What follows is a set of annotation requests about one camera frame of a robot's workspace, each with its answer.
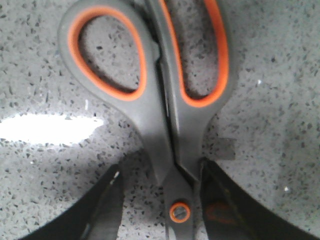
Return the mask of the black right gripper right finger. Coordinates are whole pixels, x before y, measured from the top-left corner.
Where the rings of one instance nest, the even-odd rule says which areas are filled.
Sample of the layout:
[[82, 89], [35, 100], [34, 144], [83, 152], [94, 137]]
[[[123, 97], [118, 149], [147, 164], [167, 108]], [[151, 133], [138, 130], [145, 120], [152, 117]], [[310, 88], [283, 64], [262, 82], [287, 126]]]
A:
[[200, 201], [210, 240], [315, 240], [252, 198], [220, 167], [204, 160]]

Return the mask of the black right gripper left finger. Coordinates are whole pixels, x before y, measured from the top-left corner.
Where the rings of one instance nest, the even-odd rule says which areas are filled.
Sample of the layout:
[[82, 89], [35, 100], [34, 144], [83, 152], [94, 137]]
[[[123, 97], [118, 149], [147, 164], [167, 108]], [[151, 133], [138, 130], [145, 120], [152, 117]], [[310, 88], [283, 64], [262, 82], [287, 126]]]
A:
[[72, 207], [22, 240], [115, 240], [122, 220], [124, 180], [113, 164]]

